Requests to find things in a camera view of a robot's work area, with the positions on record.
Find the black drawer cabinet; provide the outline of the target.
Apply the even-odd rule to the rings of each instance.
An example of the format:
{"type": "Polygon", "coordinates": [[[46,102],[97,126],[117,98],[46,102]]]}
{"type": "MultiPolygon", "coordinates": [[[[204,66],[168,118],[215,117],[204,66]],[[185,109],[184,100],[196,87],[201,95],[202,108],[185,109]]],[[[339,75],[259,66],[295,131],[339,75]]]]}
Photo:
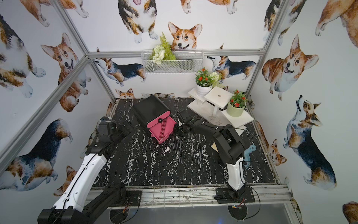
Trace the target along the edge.
{"type": "Polygon", "coordinates": [[[147,126],[147,124],[166,111],[171,111],[158,97],[152,95],[132,107],[134,115],[138,122],[147,126]]]}

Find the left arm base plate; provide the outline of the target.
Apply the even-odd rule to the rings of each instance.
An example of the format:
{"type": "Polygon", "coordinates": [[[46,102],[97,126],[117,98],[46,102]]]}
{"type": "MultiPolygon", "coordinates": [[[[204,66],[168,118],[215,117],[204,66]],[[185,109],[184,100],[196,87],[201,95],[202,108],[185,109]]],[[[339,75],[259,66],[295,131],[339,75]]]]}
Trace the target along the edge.
{"type": "Polygon", "coordinates": [[[124,198],[115,201],[110,207],[139,207],[142,197],[142,191],[131,190],[127,191],[124,198]]]}

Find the pink top drawer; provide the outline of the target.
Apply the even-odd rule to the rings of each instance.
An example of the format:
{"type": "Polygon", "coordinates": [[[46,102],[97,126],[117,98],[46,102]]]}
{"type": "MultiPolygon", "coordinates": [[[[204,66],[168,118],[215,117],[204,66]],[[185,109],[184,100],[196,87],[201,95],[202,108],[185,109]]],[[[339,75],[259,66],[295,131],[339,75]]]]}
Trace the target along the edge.
{"type": "Polygon", "coordinates": [[[167,117],[169,117],[171,114],[170,111],[166,111],[165,113],[163,113],[162,115],[158,116],[157,118],[153,119],[152,121],[150,121],[147,124],[147,128],[152,128],[153,126],[155,126],[158,123],[162,123],[164,119],[166,119],[167,117]]]}

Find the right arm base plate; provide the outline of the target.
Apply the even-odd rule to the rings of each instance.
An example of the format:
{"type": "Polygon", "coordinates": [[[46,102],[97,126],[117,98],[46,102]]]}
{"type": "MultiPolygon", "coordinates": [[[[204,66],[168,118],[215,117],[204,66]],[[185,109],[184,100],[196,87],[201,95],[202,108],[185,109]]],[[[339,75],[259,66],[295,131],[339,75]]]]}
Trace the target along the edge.
{"type": "Polygon", "coordinates": [[[230,188],[217,188],[215,190],[216,195],[214,199],[217,200],[219,204],[223,203],[253,203],[255,202],[255,196],[253,190],[248,187],[243,187],[240,190],[236,191],[230,188]]]}

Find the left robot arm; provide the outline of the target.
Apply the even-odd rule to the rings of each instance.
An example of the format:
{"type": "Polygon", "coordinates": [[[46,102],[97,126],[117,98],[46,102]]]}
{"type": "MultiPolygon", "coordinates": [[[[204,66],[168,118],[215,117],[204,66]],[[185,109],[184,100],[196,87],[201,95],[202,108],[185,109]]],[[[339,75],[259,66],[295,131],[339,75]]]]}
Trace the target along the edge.
{"type": "Polygon", "coordinates": [[[88,147],[78,173],[53,207],[42,210],[39,224],[93,224],[113,203],[128,201],[125,186],[115,183],[85,203],[99,172],[114,155],[113,147],[135,132],[130,122],[117,123],[111,117],[101,118],[97,130],[97,140],[88,147]]]}

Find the red pencil with eraser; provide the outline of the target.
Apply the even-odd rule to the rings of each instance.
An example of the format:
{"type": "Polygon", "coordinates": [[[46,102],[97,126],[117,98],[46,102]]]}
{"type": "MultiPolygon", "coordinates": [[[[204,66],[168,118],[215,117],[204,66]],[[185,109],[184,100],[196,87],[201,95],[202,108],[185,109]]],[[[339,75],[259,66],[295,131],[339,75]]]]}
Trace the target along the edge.
{"type": "Polygon", "coordinates": [[[166,122],[167,122],[167,118],[162,119],[161,120],[161,130],[160,130],[160,134],[159,134],[159,140],[161,141],[164,137],[164,133],[165,133],[165,128],[166,128],[166,122]]]}

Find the pink drawer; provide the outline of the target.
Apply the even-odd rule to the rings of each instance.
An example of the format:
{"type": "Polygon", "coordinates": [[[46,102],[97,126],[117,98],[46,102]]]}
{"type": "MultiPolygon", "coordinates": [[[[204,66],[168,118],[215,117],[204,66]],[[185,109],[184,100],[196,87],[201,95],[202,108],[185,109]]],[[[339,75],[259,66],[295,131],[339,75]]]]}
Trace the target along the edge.
{"type": "Polygon", "coordinates": [[[166,111],[165,113],[163,113],[162,115],[158,116],[157,118],[153,119],[152,121],[150,121],[147,124],[147,128],[152,128],[153,126],[155,126],[158,123],[162,123],[164,119],[166,119],[167,117],[169,117],[171,114],[170,111],[166,111]]]}
{"type": "Polygon", "coordinates": [[[174,132],[176,122],[171,116],[159,118],[154,125],[149,128],[151,136],[154,137],[159,144],[165,142],[174,132]]]}

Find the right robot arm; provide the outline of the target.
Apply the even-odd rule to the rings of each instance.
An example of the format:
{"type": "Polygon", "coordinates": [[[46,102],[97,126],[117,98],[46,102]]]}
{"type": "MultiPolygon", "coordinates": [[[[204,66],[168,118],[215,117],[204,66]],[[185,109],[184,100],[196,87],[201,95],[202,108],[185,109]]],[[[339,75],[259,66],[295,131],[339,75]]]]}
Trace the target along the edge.
{"type": "Polygon", "coordinates": [[[243,153],[249,145],[232,125],[216,126],[198,116],[190,116],[186,111],[177,113],[177,116],[181,125],[174,126],[175,135],[187,137],[193,133],[213,140],[220,159],[227,165],[227,194],[216,198],[238,200],[247,186],[243,175],[243,153]]]}

